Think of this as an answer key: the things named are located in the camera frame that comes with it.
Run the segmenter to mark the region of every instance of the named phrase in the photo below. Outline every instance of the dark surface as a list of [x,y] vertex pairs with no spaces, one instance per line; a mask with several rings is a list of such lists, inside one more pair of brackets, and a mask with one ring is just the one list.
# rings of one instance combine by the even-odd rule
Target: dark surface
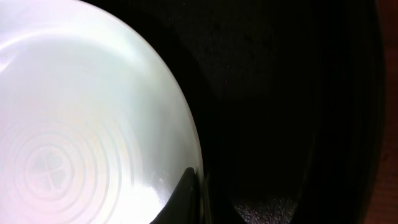
[[233,203],[247,221],[287,223],[308,167],[319,104],[308,3],[88,2],[135,29],[176,77],[197,126],[205,172],[224,204],[215,207],[217,221],[226,222]]
[[373,2],[88,2],[143,36],[178,81],[214,223],[289,223],[298,201],[293,223],[356,222],[382,123]]
[[377,1],[386,60],[386,125],[380,165],[364,224],[398,222],[398,2]]

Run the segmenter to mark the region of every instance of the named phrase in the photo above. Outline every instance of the plate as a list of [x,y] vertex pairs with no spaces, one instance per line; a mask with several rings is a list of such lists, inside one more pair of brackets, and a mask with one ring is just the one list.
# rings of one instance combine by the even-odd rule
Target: plate
[[80,1],[0,0],[0,223],[149,223],[201,150],[155,50]]

